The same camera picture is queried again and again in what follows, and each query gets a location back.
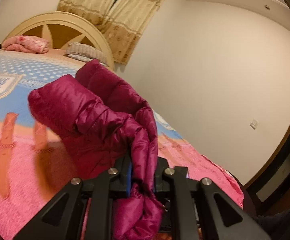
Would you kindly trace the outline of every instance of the black metal bracket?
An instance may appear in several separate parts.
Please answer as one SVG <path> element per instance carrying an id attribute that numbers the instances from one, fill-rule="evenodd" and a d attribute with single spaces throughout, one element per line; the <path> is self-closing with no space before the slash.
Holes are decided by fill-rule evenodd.
<path id="1" fill-rule="evenodd" d="M 111 240 L 112 203 L 128 197 L 131 186 L 129 155 L 98 177 L 73 178 L 15 236 L 14 240 L 79 240 L 88 210 L 85 240 Z M 173 240 L 269 240 L 270 237 L 238 207 L 211 179 L 186 178 L 185 167 L 170 168 L 159 158 L 154 192 L 165 206 L 160 231 L 171 232 Z"/>

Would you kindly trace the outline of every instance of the maroon puffer jacket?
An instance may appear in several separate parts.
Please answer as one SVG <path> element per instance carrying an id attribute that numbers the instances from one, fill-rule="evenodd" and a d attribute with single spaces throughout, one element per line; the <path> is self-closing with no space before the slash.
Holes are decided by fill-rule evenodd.
<path id="1" fill-rule="evenodd" d="M 36 120 L 58 134 L 83 179 L 96 177 L 132 152 L 131 196 L 114 206 L 114 239 L 152 239 L 162 204 L 153 192 L 157 128 L 152 109 L 124 80 L 97 60 L 33 90 L 29 108 Z"/>

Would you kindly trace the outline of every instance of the wooden door frame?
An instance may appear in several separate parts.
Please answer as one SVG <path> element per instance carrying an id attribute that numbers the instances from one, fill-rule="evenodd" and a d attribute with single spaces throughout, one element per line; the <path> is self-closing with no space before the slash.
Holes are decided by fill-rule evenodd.
<path id="1" fill-rule="evenodd" d="M 270 158 L 268 159 L 268 161 L 264 164 L 264 166 L 256 173 L 256 175 L 254 177 L 252 177 L 252 179 L 250 181 L 247 182 L 247 184 L 244 186 L 245 188 L 248 188 L 251 184 L 253 184 L 258 178 L 259 176 L 268 168 L 268 166 L 272 163 L 272 161 L 275 159 L 275 157 L 277 156 L 277 154 L 279 153 L 279 151 L 281 150 L 281 148 L 283 147 L 283 145 L 286 143 L 286 140 L 288 138 L 288 136 L 290 135 L 290 125 L 283 137 L 283 139 L 281 140 L 281 142 L 279 143 L 278 147 L 276 148 L 276 150 L 274 151 L 274 153 L 272 154 L 272 156 L 270 156 Z"/>

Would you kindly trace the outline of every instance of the bed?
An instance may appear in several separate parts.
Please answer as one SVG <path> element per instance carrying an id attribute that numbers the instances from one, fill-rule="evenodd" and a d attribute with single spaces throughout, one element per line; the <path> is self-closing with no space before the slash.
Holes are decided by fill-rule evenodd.
<path id="1" fill-rule="evenodd" d="M 48 39 L 50 50 L 38 55 L 0 50 L 0 236 L 15 234 L 59 191 L 77 176 L 59 137 L 36 122 L 27 107 L 33 89 L 76 71 L 85 63 L 64 56 L 70 42 L 101 50 L 113 71 L 114 60 L 104 36 L 88 21 L 66 12 L 35 16 L 18 25 L 6 38 L 34 35 Z M 158 113 L 159 156 L 170 166 L 187 166 L 193 179 L 210 177 L 238 205 L 244 195 L 237 181 L 222 167 L 200 155 Z M 48 150 L 40 143 L 47 140 Z"/>

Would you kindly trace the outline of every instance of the puffer jacket sleeve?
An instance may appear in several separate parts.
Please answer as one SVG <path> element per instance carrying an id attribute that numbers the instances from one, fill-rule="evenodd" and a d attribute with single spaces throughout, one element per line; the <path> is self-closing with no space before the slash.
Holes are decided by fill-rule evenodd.
<path id="1" fill-rule="evenodd" d="M 157 154 L 149 154 L 157 147 L 148 130 L 132 114 L 110 109 L 70 75 L 32 91 L 28 100 L 35 119 L 50 127 L 67 144 L 75 145 L 75 139 L 83 137 L 84 143 L 77 145 L 77 149 L 86 147 L 85 143 L 100 144 L 99 147 L 109 151 L 131 148 L 134 183 L 131 196 L 114 204 L 113 238 L 152 239 L 160 226 L 163 209 L 148 183 L 148 179 L 153 180 L 156 165 L 151 158 L 157 159 Z M 136 111 L 136 117 L 148 111 L 141 109 Z"/>

